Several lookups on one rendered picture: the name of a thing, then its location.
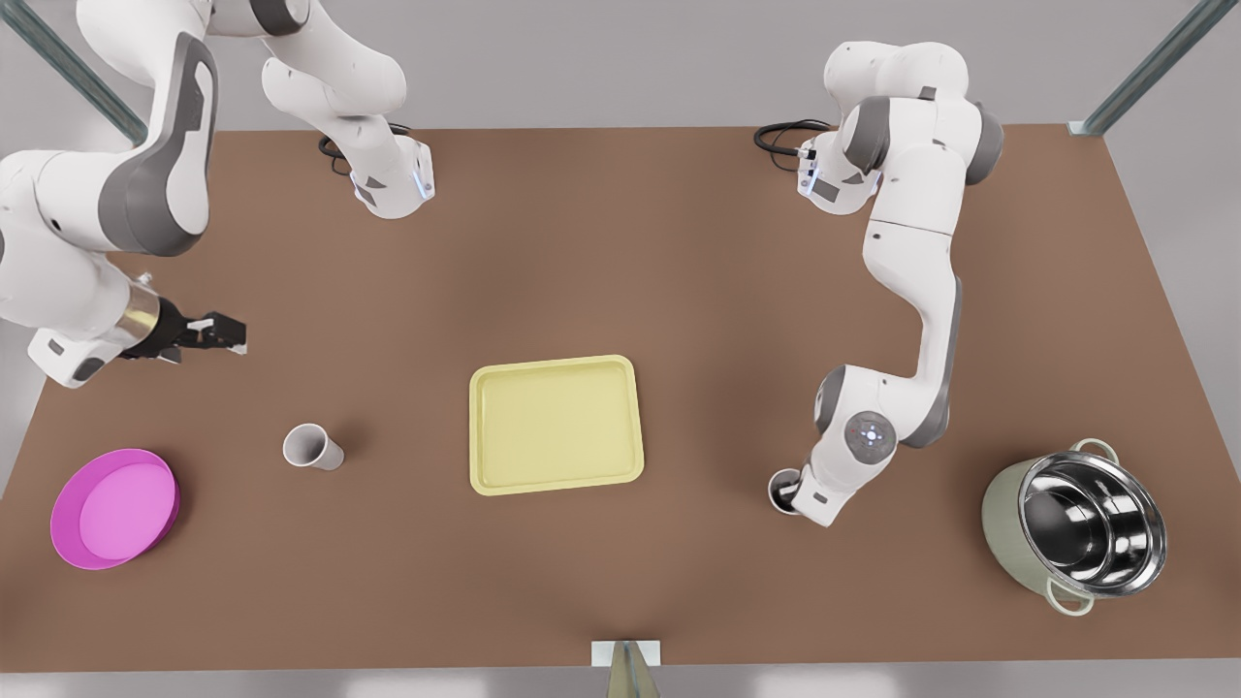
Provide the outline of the yellow rectangular tray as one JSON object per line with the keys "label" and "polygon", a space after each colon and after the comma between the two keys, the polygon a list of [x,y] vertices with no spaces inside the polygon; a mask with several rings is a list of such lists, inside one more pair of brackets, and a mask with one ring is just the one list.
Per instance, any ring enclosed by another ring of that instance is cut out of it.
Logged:
{"label": "yellow rectangular tray", "polygon": [[480,366],[468,417],[469,479],[482,496],[617,486],[647,468],[623,355]]}

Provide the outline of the pink round bowl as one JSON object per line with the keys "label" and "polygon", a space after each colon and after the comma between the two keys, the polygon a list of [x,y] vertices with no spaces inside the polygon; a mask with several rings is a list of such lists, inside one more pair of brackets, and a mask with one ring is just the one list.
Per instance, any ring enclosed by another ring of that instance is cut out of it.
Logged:
{"label": "pink round bowl", "polygon": [[143,448],[91,460],[62,487],[50,512],[50,544],[83,570],[119,566],[150,551],[180,512],[180,486],[169,465]]}

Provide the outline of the green pot with steel interior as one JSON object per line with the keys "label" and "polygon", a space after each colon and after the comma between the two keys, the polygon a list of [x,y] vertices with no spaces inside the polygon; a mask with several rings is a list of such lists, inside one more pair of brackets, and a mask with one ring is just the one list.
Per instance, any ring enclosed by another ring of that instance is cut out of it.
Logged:
{"label": "green pot with steel interior", "polygon": [[980,530],[1006,575],[1075,619],[1150,587],[1167,563],[1160,508],[1100,438],[1001,469]]}

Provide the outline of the silver frame post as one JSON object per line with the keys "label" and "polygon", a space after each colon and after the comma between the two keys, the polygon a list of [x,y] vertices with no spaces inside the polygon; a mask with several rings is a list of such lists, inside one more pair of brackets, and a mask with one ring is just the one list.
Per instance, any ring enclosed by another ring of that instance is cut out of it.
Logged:
{"label": "silver frame post", "polygon": [[1241,0],[1198,0],[1191,11],[1162,37],[1162,42],[1147,53],[1090,116],[1066,124],[1069,133],[1072,137],[1104,137],[1167,72],[1240,5]]}
{"label": "silver frame post", "polygon": [[146,124],[105,84],[97,72],[84,63],[74,48],[40,17],[26,0],[0,0],[0,19],[19,39],[27,43],[105,120],[115,127],[133,147],[146,139]]}
{"label": "silver frame post", "polygon": [[606,698],[661,698],[652,667],[661,662],[656,640],[592,641],[589,667],[607,667]]}

